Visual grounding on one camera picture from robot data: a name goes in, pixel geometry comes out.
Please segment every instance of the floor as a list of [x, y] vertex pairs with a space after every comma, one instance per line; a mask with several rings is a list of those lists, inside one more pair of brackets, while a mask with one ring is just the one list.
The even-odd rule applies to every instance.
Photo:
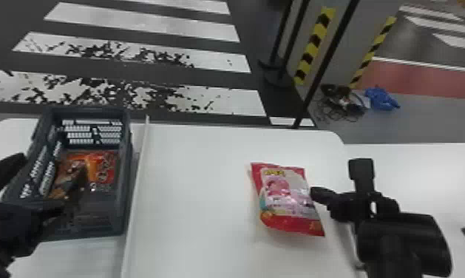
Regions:
[[401, 108], [339, 121], [321, 121], [314, 108], [318, 126], [345, 143], [465, 142], [465, 11], [458, 11], [425, 1], [402, 6], [358, 88], [383, 87]]
[[[135, 119], [287, 128], [301, 98], [257, 66], [284, 4], [0, 0], [0, 119], [100, 104]], [[465, 142], [465, 9], [420, 1], [397, 17], [359, 89], [384, 87], [401, 109], [357, 121], [312, 109], [313, 119], [345, 143]]]
[[0, 0], [0, 113], [94, 104], [153, 121], [288, 127], [301, 99], [264, 85], [256, 61], [282, 6]]

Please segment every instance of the robotic arm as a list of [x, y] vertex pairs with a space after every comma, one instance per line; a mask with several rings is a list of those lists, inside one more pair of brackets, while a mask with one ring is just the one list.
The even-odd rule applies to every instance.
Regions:
[[[19, 153], [0, 160], [0, 191], [26, 164]], [[10, 277], [6, 268], [16, 257], [30, 256], [37, 245], [72, 217], [84, 191], [86, 171], [82, 169], [61, 198], [39, 204], [41, 209], [0, 203], [0, 278]]]
[[400, 212], [396, 200], [377, 192], [371, 159], [350, 160], [349, 170], [355, 191], [337, 194], [313, 187], [310, 196], [326, 205], [334, 220], [354, 224], [356, 251], [368, 277], [448, 277], [451, 255], [434, 218]]

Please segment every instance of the red floor marking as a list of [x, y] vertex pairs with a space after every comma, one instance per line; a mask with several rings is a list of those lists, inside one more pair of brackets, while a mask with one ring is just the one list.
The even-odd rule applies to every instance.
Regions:
[[465, 72], [462, 71], [373, 61], [359, 88], [375, 85], [398, 94], [465, 98]]

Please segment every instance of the black pole base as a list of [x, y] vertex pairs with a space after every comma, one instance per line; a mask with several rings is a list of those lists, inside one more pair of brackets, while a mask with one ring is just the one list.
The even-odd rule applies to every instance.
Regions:
[[284, 72], [281, 78], [279, 78], [279, 70], [272, 70], [269, 72], [265, 72], [265, 74], [263, 75], [263, 78], [268, 84], [278, 87], [278, 88], [292, 87], [294, 85], [293, 78], [289, 76], [289, 74], [287, 74], [286, 72]]
[[261, 57], [258, 59], [259, 66], [264, 70], [277, 70], [282, 67], [282, 59], [276, 58], [273, 63], [267, 57]]

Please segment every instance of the metal pole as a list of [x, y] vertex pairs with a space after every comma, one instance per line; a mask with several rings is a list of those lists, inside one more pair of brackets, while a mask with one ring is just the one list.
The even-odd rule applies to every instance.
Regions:
[[281, 79], [284, 75], [284, 72], [287, 71], [286, 67], [289, 62], [289, 58], [291, 57], [291, 53], [293, 52], [294, 44], [296, 43], [296, 38], [298, 37], [299, 28], [301, 27], [301, 23], [303, 23], [303, 19], [305, 18], [306, 9], [308, 8], [308, 4], [310, 0], [302, 0], [301, 7], [299, 8], [298, 16], [296, 18], [296, 23], [294, 23], [293, 32], [291, 33], [291, 37], [289, 37], [288, 47], [285, 50], [284, 60], [282, 62], [282, 66], [279, 69], [279, 73], [277, 74], [277, 79]]
[[275, 58], [277, 57], [277, 53], [279, 52], [280, 41], [282, 40], [282, 36], [284, 35], [285, 25], [288, 23], [288, 18], [289, 14], [291, 13], [293, 1], [294, 0], [290, 0], [288, 2], [288, 6], [284, 9], [284, 14], [282, 15], [282, 19], [280, 20], [279, 32], [277, 33], [277, 37], [275, 38], [274, 48], [272, 49], [272, 53], [270, 54], [270, 58], [268, 59], [270, 64], [273, 64], [275, 62]]
[[301, 111], [299, 111], [298, 117], [294, 121], [294, 124], [292, 126], [293, 129], [299, 128], [301, 120], [303, 119], [303, 116], [305, 115], [308, 107], [310, 106], [311, 100], [313, 99], [315, 92], [320, 86], [320, 82], [322, 82], [322, 78], [324, 77], [324, 74], [327, 71], [327, 68], [330, 64], [330, 61], [332, 60], [332, 57], [334, 56], [334, 53], [337, 50], [337, 47], [339, 46], [339, 43], [341, 42], [344, 32], [346, 32], [347, 26], [350, 24], [351, 18], [353, 17], [353, 14], [355, 13], [355, 10], [358, 7], [359, 2], [360, 0], [350, 0], [350, 3], [347, 6], [346, 11], [344, 12], [344, 15], [342, 16], [341, 23], [337, 27], [336, 34], [334, 35], [334, 38], [330, 43], [329, 49], [327, 50], [327, 53], [325, 54], [325, 57], [322, 63], [320, 64], [319, 70], [315, 75], [315, 79], [311, 84], [310, 90], [308, 91], [308, 95], [306, 96], [305, 102], [303, 103], [303, 107], [301, 108]]

